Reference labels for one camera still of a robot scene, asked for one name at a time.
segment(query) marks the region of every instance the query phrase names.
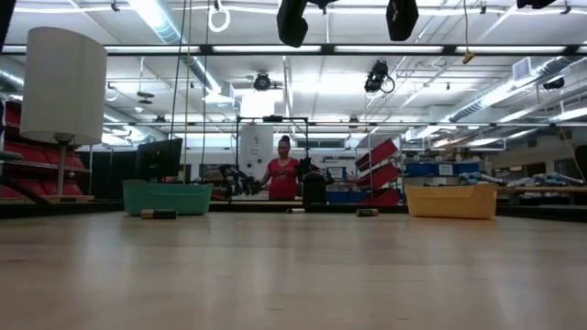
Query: yellow basket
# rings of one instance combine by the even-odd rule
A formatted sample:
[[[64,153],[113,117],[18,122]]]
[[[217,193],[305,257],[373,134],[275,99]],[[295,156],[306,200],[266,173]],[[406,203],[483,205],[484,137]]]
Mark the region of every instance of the yellow basket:
[[[497,185],[405,186],[411,216],[490,219],[495,216]]]

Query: lamp shade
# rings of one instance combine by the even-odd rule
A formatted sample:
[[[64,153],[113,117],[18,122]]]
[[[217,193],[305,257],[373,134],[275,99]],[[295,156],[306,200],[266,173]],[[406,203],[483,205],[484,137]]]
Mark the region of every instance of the lamp shade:
[[[42,142],[100,143],[106,63],[105,48],[84,35],[31,29],[20,135]]]

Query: red shirt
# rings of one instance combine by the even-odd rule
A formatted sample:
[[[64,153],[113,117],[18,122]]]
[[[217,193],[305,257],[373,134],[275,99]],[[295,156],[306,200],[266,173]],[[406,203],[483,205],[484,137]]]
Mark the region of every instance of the red shirt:
[[[273,159],[267,165],[267,171],[271,176],[269,186],[269,199],[295,198],[297,191],[295,165],[300,161],[292,159],[284,166],[279,165],[279,159]]]

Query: computer monitor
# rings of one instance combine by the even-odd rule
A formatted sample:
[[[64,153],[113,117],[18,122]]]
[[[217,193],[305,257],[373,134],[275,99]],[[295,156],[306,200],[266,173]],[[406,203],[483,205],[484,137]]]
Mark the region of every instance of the computer monitor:
[[[182,157],[182,138],[146,143],[138,146],[135,162],[137,179],[162,182],[164,177],[177,176]]]
[[[4,47],[12,13],[15,11],[17,0],[0,0],[0,52]]]

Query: teal basket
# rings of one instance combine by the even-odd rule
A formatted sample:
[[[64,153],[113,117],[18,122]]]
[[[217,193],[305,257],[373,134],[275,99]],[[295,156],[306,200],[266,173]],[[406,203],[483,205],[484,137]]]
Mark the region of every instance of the teal basket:
[[[140,215],[143,210],[174,210],[178,215],[205,215],[210,206],[213,185],[127,180],[122,182],[122,187],[125,211],[129,215]]]

